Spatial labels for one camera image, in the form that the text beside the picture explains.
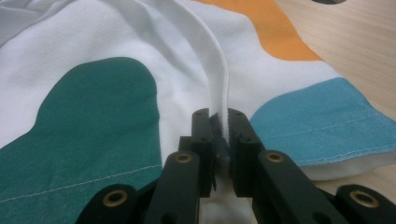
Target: white fabric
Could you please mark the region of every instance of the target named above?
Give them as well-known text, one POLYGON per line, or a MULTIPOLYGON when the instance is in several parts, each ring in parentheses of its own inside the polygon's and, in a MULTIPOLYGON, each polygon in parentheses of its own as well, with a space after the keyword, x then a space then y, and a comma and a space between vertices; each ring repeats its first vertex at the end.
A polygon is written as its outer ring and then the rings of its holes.
MULTIPOLYGON (((338 76, 324 62, 275 59, 246 17, 188 1, 1 1, 0 31, 0 148, 32 128, 50 89, 81 63, 124 56, 148 68, 163 161, 180 136, 191 135, 198 109, 219 113, 228 136, 227 107, 250 118, 280 94, 338 76)), ((248 200, 235 198, 226 167, 219 190, 202 200, 202 223, 250 221, 248 200)))

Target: cloth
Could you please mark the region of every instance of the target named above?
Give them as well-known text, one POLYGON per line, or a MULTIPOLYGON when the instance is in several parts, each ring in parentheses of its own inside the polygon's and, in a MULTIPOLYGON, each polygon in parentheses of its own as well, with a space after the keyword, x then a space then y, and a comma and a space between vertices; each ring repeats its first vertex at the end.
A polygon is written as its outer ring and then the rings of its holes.
MULTIPOLYGON (((246 113, 313 179, 395 162, 395 122, 271 0, 1 1, 0 34, 0 223, 75 222, 99 189, 142 188, 206 107, 226 138, 227 108, 246 113)), ((201 222, 249 223, 224 164, 201 222)))

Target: stitching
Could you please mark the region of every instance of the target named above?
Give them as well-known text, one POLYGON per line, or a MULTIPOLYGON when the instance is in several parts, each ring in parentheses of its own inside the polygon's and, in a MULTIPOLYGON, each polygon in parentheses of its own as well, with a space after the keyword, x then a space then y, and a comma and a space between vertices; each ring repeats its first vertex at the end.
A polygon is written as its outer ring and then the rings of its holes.
POLYGON ((352 120, 349 120, 349 121, 346 121, 346 122, 343 122, 343 123, 338 123, 338 124, 334 124, 334 125, 323 127, 323 128, 308 129, 308 130, 300 131, 300 132, 297 132, 297 133, 286 133, 286 134, 274 135, 274 136, 266 137, 263 140, 267 140, 267 139, 270 139, 270 138, 278 138, 278 137, 283 137, 283 136, 290 136, 290 135, 295 135, 295 134, 299 134, 299 133, 308 133, 308 132, 311 132, 311 131, 320 131, 320 130, 330 129, 330 128, 334 128, 334 127, 337 127, 337 126, 346 125, 348 123, 357 122, 357 121, 360 121, 362 119, 368 119, 370 117, 377 116, 377 115, 378 114, 373 114, 373 115, 369 115, 367 117, 363 117, 363 118, 359 118, 359 119, 352 119, 352 120))
POLYGON ((297 161, 297 162, 326 161, 326 160, 331 160, 331 159, 335 159, 335 158, 339 158, 339 157, 345 157, 345 156, 347 156, 347 155, 354 154, 354 153, 357 153, 357 152, 363 152, 363 151, 368 151, 368 150, 372 150, 372 149, 386 148, 386 147, 393 147, 393 146, 396 146, 396 143, 393 143, 393 144, 390 144, 390 145, 386 145, 386 146, 382 146, 382 147, 367 147, 367 148, 364 148, 364 149, 359 149, 359 150, 355 150, 355 151, 350 151, 350 152, 345 153, 345 154, 336 155, 336 156, 327 157, 327 158, 313 159, 313 160, 307 160, 307 161, 297 161))
POLYGON ((104 180, 104 179, 109 179, 109 178, 113 178, 113 177, 117 177, 117 176, 121 176, 121 175, 130 175, 130 174, 133 174, 133 173, 136 173, 136 172, 139 172, 139 171, 143 171, 143 170, 147 170, 147 169, 151 169, 151 168, 155 168, 155 167, 159 167, 159 166, 161 166, 161 165, 159 164, 159 165, 146 166, 146 167, 143 167, 143 168, 140 168, 140 169, 137 169, 137 170, 133 170, 133 171, 125 172, 125 173, 120 173, 120 174, 116 174, 116 175, 108 175, 108 176, 105 176, 105 177, 102 177, 102 178, 89 180, 89 181, 77 183, 77 184, 74 184, 74 185, 64 186, 64 187, 60 187, 60 188, 57 188, 57 189, 49 189, 49 190, 38 192, 38 193, 27 194, 27 195, 14 197, 14 198, 4 199, 4 200, 0 201, 0 203, 7 203, 7 202, 10 202, 10 201, 16 201, 16 200, 23 199, 23 198, 35 197, 35 196, 38 196, 38 195, 42 195, 42 194, 46 194, 46 193, 52 193, 54 191, 58 191, 58 190, 62 190, 62 189, 71 189, 71 188, 74 188, 74 187, 77 187, 77 186, 86 185, 86 184, 90 184, 90 183, 93 183, 93 182, 97 182, 97 181, 101 181, 101 180, 104 180))

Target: black plastic part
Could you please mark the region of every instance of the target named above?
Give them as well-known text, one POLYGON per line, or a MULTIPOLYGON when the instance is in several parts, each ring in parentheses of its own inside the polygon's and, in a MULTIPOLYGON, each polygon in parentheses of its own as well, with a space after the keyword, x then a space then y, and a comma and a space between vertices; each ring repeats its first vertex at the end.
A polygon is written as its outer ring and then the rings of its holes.
POLYGON ((178 151, 191 151, 191 137, 180 137, 178 140, 178 151))
POLYGON ((280 217, 268 197, 253 198, 252 209, 259 224, 278 224, 280 217))
POLYGON ((137 191, 128 185, 111 185, 97 192, 78 217, 77 224, 121 224, 132 220, 137 191))
POLYGON ((348 223, 286 154, 261 152, 257 169, 281 223, 348 223))
POLYGON ((335 204, 350 223, 396 223, 395 204, 378 192, 360 185, 339 188, 335 204))
POLYGON ((199 156, 190 151, 179 151, 168 156, 145 224, 198 222, 199 160, 199 156))
POLYGON ((203 198, 210 197, 214 180, 216 154, 213 141, 209 110, 196 111, 192 114, 191 151, 200 157, 200 196, 203 198))
POLYGON ((133 224, 142 224, 145 220, 146 212, 149 209, 152 195, 157 187, 158 179, 147 184, 137 192, 137 203, 134 210, 131 211, 131 222, 133 224))
POLYGON ((233 189, 237 197, 253 197, 257 158, 265 148, 244 113, 234 109, 229 109, 228 113, 233 189))
POLYGON ((346 0, 312 0, 312 1, 324 4, 324 5, 335 5, 335 4, 343 3, 346 0))

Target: seam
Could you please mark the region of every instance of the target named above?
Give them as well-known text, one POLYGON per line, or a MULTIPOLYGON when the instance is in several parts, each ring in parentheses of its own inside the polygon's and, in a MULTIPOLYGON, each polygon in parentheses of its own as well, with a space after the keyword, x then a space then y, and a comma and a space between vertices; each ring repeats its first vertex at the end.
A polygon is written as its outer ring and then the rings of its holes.
POLYGON ((296 163, 297 162, 310 162, 310 161, 326 161, 326 160, 336 159, 336 158, 340 158, 340 157, 345 157, 347 155, 355 154, 355 153, 358 153, 358 152, 369 151, 369 150, 378 149, 378 148, 394 147, 394 146, 396 146, 396 143, 392 143, 392 144, 389 144, 389 145, 386 145, 386 146, 382 146, 382 147, 367 147, 367 148, 363 148, 363 149, 359 149, 359 150, 350 151, 348 153, 341 154, 341 155, 336 155, 336 156, 327 157, 327 158, 321 158, 321 159, 307 160, 307 161, 296 161, 296 163))
POLYGON ((225 54, 221 48, 221 44, 219 43, 218 39, 216 38, 215 34, 210 30, 209 26, 198 16, 196 15, 191 9, 181 3, 179 0, 173 0, 175 4, 179 7, 183 8, 185 12, 191 15, 191 17, 201 25, 204 31, 209 36, 209 39, 212 41, 216 52, 218 53, 220 60, 221 60, 221 67, 222 67, 222 86, 221 86, 221 105, 220 111, 217 111, 220 114, 220 124, 222 130, 222 136, 225 138, 227 145, 229 145, 229 122, 228 122, 228 98, 229 98, 229 85, 230 85, 230 71, 227 64, 227 59, 225 54))
POLYGON ((360 121, 362 119, 368 119, 370 117, 374 117, 374 116, 377 116, 377 115, 379 115, 379 114, 372 114, 372 115, 369 115, 369 116, 366 116, 366 117, 363 117, 363 118, 352 119, 352 120, 349 120, 349 121, 346 121, 346 122, 343 122, 343 123, 338 123, 338 124, 334 124, 334 125, 327 126, 327 127, 322 127, 322 128, 308 129, 308 130, 299 131, 299 132, 296 132, 296 133, 286 133, 286 134, 274 135, 274 136, 263 138, 263 140, 267 140, 267 139, 270 139, 270 138, 278 138, 278 137, 290 136, 290 135, 295 135, 295 134, 299 134, 299 133, 308 133, 308 132, 311 132, 311 131, 321 131, 321 130, 325 130, 325 129, 335 128, 335 127, 338 127, 338 126, 346 125, 348 123, 357 122, 357 121, 360 121))
POLYGON ((0 201, 0 203, 7 203, 7 202, 16 201, 16 200, 20 200, 20 199, 24 199, 24 198, 31 198, 31 197, 43 195, 43 194, 46 194, 46 193, 52 193, 52 192, 55 192, 55 191, 59 191, 59 190, 62 190, 62 189, 71 189, 71 188, 74 188, 74 187, 77 187, 77 186, 91 184, 93 182, 98 182, 98 181, 101 181, 101 180, 105 180, 105 179, 109 179, 109 178, 113 178, 113 177, 118 177, 118 176, 121 176, 121 175, 134 174, 136 172, 140 172, 140 171, 143 171, 143 170, 147 170, 147 169, 151 169, 151 168, 155 168, 155 167, 159 167, 159 166, 161 166, 161 165, 158 164, 158 165, 146 166, 146 167, 143 167, 143 168, 140 168, 140 169, 137 169, 137 170, 128 171, 128 172, 120 173, 120 174, 116 174, 116 175, 108 175, 108 176, 105 176, 105 177, 102 177, 102 178, 93 179, 93 180, 77 183, 77 184, 74 184, 74 185, 68 185, 68 186, 57 188, 57 189, 49 189, 49 190, 38 192, 38 193, 26 194, 26 195, 22 195, 22 196, 18 196, 18 197, 4 199, 4 200, 0 201))

